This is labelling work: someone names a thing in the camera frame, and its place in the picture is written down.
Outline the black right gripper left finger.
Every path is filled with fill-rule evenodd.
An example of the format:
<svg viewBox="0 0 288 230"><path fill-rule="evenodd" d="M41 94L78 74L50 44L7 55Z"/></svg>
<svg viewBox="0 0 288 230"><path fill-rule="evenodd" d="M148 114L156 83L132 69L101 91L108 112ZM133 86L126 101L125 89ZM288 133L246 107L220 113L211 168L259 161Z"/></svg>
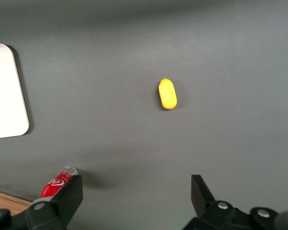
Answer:
<svg viewBox="0 0 288 230"><path fill-rule="evenodd" d="M65 230L82 200L82 177L74 175L53 197L37 199L17 215L0 209L0 230Z"/></svg>

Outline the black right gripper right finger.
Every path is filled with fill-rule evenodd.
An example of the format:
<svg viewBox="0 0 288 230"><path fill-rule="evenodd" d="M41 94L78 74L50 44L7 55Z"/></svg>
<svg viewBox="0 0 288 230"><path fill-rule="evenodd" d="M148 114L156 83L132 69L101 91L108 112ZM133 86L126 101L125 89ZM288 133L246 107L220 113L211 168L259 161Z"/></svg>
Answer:
<svg viewBox="0 0 288 230"><path fill-rule="evenodd" d="M288 230L288 211L254 207L244 213L226 201L215 200L200 175L192 175L191 200L196 217L185 230Z"/></svg>

